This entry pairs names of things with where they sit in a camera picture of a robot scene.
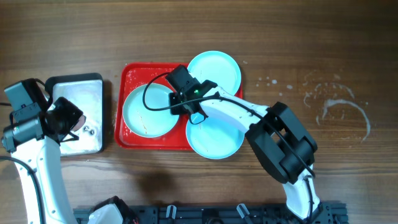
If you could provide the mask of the pale green plate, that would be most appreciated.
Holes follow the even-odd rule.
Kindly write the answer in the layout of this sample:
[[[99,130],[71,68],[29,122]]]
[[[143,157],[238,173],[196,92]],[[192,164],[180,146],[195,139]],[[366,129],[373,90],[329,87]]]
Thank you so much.
[[[134,89],[123,104],[123,119],[130,131],[144,138],[156,138],[168,133],[176,124],[179,115],[170,110],[148,110],[142,97],[146,85]],[[169,105],[172,90],[160,84],[151,84],[146,91],[146,105],[150,108],[163,108]]]

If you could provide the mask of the pink sponge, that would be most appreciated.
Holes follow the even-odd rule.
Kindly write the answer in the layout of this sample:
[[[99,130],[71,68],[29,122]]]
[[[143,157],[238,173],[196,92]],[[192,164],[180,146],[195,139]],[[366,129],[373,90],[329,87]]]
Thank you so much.
[[[83,127],[83,125],[85,124],[86,121],[86,116],[85,115],[81,115],[77,124],[74,125],[74,127],[72,128],[72,131],[76,132],[79,129],[81,129]]]

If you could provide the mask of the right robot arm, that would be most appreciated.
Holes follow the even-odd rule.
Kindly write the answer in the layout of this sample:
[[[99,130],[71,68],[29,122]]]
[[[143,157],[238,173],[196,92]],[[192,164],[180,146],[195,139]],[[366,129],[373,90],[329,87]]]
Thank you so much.
[[[175,90],[170,109],[213,118],[241,131],[264,170],[283,185],[287,208],[311,223],[320,204],[313,186],[317,144],[292,110],[250,103],[209,80],[199,82],[183,65],[166,74]]]

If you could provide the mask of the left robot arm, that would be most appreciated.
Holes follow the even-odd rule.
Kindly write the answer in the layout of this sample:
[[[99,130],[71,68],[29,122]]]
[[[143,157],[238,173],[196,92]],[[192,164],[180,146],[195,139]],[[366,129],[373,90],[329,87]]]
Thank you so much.
[[[77,223],[68,200],[60,164],[60,143],[79,124],[83,113],[64,97],[50,111],[4,130],[3,146],[21,179],[29,223]]]

